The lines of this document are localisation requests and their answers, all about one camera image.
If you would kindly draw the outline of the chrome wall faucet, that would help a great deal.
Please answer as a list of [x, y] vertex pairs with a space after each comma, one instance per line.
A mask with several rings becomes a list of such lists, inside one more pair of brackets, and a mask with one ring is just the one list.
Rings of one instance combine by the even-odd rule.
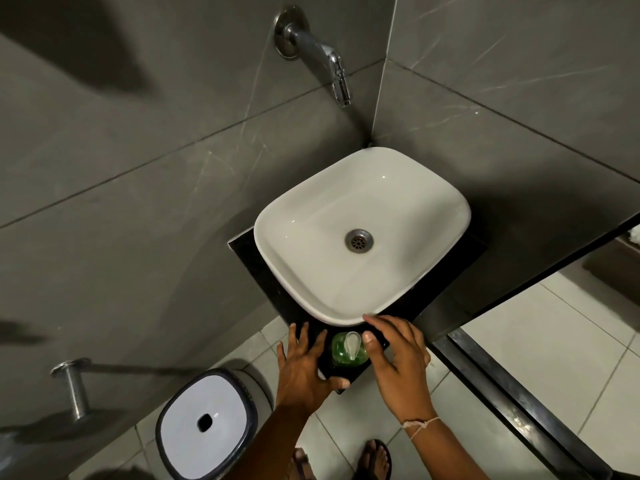
[[311, 33], [302, 8], [287, 5], [281, 10], [275, 19], [273, 41], [283, 59], [302, 60], [322, 84], [330, 85], [340, 107], [350, 106], [351, 94], [341, 55]]

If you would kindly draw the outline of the person's left hand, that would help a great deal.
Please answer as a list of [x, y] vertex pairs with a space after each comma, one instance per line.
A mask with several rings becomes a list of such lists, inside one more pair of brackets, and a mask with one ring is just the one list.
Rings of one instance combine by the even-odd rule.
[[289, 327], [287, 363], [279, 367], [275, 408], [297, 411], [309, 417], [315, 413], [332, 392], [322, 391], [318, 373], [318, 359], [324, 351], [327, 331], [320, 332], [310, 345], [309, 323], [300, 331], [296, 324]]

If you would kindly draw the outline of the person's right hand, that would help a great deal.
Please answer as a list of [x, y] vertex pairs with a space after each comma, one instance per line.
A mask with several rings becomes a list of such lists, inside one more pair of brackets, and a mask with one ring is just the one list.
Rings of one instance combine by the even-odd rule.
[[393, 351], [391, 360], [384, 354], [384, 365], [372, 365], [389, 411], [401, 424], [436, 417], [426, 380], [430, 355], [422, 332], [398, 317], [367, 314], [362, 317], [382, 332]]

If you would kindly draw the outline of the black sink counter slab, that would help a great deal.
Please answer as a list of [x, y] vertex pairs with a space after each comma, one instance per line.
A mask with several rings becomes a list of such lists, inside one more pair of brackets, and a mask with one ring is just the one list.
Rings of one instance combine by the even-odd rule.
[[[260, 255], [254, 240], [253, 229], [231, 240], [229, 247], [286, 324], [294, 322], [300, 331], [302, 325], [307, 322], [312, 344], [320, 332], [327, 330], [325, 350], [319, 359], [321, 373], [325, 377], [341, 376], [354, 383], [371, 363], [366, 362], [358, 366], [334, 363], [330, 350], [331, 341], [343, 329], [313, 318], [284, 290]], [[456, 334], [457, 329], [472, 318], [449, 296], [446, 290], [485, 252], [484, 242], [466, 232], [432, 271], [382, 311], [384, 315], [393, 315], [414, 323], [423, 332], [427, 345], [431, 346], [436, 357], [441, 359], [455, 377], [478, 398], [483, 396], [477, 387], [477, 382], [486, 383], [487, 380], [483, 379], [483, 373], [479, 371], [478, 366], [458, 345], [457, 339], [451, 338], [451, 334]]]

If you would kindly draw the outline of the black door threshold strip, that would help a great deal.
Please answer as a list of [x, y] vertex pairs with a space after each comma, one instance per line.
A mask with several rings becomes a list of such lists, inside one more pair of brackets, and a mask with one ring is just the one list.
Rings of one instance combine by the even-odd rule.
[[619, 480], [617, 473], [463, 330], [429, 347], [558, 480]]

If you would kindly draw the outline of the chrome sink drain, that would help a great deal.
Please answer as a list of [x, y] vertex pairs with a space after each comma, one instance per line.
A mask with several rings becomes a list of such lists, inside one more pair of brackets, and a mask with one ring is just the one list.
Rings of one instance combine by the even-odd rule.
[[374, 238], [368, 231], [357, 228], [345, 235], [344, 243], [350, 252], [364, 254], [374, 246]]

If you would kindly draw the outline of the person's right forearm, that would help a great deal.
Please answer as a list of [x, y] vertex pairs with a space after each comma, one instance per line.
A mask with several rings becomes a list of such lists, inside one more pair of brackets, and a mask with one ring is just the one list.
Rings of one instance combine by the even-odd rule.
[[432, 480], [491, 480], [438, 416], [402, 423]]

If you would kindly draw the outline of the white ceramic sink basin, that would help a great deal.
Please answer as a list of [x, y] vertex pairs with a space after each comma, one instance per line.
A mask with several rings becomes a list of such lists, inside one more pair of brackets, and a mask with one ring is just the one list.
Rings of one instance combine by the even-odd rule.
[[[268, 268], [314, 318], [363, 322], [415, 286], [458, 243], [471, 222], [466, 198], [409, 156], [386, 147], [357, 151], [263, 209], [254, 240]], [[350, 252], [361, 228], [374, 246]]]

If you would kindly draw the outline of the black flip-flop sandal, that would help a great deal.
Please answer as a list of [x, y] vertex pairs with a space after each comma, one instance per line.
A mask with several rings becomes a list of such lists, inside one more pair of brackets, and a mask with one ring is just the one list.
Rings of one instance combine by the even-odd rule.
[[316, 480], [308, 455], [302, 448], [294, 450], [285, 480]]
[[386, 444], [377, 438], [368, 440], [351, 480], [390, 480], [391, 474], [392, 459]]

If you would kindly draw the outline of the person's left forearm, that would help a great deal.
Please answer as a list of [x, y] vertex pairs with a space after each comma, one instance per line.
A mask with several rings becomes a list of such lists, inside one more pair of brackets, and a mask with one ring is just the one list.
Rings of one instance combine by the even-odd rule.
[[222, 480], [285, 480], [309, 418], [297, 411], [275, 409]]

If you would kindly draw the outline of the white lidded trash bin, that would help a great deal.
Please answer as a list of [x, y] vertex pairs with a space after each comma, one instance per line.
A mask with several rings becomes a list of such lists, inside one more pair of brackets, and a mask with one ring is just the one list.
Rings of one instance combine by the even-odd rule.
[[182, 386], [159, 413], [159, 456], [173, 480], [219, 480], [273, 411], [245, 371], [214, 368]]

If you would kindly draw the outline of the brown wooden furniture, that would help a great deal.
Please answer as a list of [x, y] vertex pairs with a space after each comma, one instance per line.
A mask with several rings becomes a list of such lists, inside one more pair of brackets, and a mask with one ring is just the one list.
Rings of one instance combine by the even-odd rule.
[[640, 246], [626, 234], [592, 251], [582, 267], [640, 306]]

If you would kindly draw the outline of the green soap pump bottle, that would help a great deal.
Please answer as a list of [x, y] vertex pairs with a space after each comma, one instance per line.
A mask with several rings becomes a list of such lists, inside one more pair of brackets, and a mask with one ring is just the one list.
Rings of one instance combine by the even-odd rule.
[[336, 334], [331, 342], [332, 362], [337, 367], [358, 367], [369, 360], [357, 331], [345, 331]]

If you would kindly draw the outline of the chrome toilet paper holder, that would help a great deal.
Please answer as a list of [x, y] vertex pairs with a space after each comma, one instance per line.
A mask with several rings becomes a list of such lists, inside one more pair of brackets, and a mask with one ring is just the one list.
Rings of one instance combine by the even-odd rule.
[[50, 372], [52, 378], [64, 379], [67, 384], [74, 422], [82, 421], [90, 413], [90, 403], [82, 372], [87, 370], [91, 364], [91, 359], [87, 357], [77, 358], [58, 364]]

